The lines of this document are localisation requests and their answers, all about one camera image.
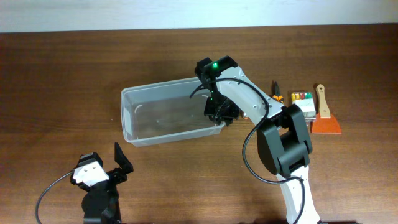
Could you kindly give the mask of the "wooden handled orange scraper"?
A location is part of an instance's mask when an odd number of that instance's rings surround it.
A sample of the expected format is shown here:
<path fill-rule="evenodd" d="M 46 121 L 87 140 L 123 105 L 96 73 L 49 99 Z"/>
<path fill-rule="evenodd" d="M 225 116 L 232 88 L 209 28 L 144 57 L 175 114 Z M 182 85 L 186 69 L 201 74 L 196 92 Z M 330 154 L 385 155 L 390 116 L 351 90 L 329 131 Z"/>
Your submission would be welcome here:
<path fill-rule="evenodd" d="M 318 113 L 316 121 L 312 123 L 311 133 L 313 134 L 341 134 L 341 128 L 337 119 L 330 112 L 326 102 L 325 87 L 318 84 L 316 87 L 318 97 Z"/>

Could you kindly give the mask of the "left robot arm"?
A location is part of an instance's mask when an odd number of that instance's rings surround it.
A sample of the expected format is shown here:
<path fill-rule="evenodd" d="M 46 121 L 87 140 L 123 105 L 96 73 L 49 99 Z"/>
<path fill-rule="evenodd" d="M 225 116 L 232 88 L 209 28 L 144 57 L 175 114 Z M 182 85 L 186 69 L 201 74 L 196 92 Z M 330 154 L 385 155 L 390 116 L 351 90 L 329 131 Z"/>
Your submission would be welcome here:
<path fill-rule="evenodd" d="M 91 152 L 79 158 L 72 172 L 71 184 L 86 191 L 81 203 L 84 224 L 122 222 L 117 185 L 127 181 L 127 175 L 134 168 L 117 142 L 114 143 L 114 161 L 119 166 L 106 172 L 99 154 Z"/>

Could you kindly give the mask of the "orange black long-nose pliers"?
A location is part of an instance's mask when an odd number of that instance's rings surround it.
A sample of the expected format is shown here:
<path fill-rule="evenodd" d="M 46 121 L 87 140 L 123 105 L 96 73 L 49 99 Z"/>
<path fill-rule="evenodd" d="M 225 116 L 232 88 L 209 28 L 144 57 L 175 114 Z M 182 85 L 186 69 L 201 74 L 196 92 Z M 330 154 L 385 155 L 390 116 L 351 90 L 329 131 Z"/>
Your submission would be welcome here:
<path fill-rule="evenodd" d="M 272 98 L 277 102 L 284 104 L 284 97 L 280 94 L 278 83 L 275 80 L 272 82 Z"/>

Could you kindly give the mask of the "screwdriver bit set case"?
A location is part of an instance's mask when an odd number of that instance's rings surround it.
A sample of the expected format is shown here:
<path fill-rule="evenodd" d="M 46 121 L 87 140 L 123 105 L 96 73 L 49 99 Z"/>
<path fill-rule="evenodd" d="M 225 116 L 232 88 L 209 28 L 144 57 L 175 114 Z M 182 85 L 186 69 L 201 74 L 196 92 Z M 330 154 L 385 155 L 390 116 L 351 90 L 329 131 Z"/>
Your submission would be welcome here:
<path fill-rule="evenodd" d="M 305 122 L 310 124 L 316 120 L 315 102 L 310 91 L 296 91 L 291 93 L 292 103 L 297 105 L 303 112 Z"/>

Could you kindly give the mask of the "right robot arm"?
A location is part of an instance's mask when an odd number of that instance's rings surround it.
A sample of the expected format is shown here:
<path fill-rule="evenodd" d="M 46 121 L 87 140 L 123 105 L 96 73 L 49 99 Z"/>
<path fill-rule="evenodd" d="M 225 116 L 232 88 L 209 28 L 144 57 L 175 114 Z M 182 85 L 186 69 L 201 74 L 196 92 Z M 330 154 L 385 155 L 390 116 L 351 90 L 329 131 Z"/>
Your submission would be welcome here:
<path fill-rule="evenodd" d="M 255 136 L 263 166 L 277 177 L 273 184 L 281 187 L 287 222 L 320 223 L 308 181 L 313 147 L 302 110 L 266 95 L 229 56 L 204 58 L 197 62 L 195 75 L 201 82 L 196 90 L 211 94 L 204 110 L 210 121 L 229 125 L 244 112 L 254 124 L 242 152 Z"/>

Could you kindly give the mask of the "clear plastic container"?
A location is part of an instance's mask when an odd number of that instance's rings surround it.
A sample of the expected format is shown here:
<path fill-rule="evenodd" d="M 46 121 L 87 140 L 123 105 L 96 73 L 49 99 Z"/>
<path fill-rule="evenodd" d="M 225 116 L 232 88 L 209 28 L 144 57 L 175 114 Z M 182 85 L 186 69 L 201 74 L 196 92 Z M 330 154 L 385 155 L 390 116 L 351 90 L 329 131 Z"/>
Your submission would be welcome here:
<path fill-rule="evenodd" d="M 191 92 L 198 78 L 125 88 L 121 92 L 124 140 L 136 147 L 219 134 L 226 123 L 215 124 L 204 115 L 208 90 Z"/>

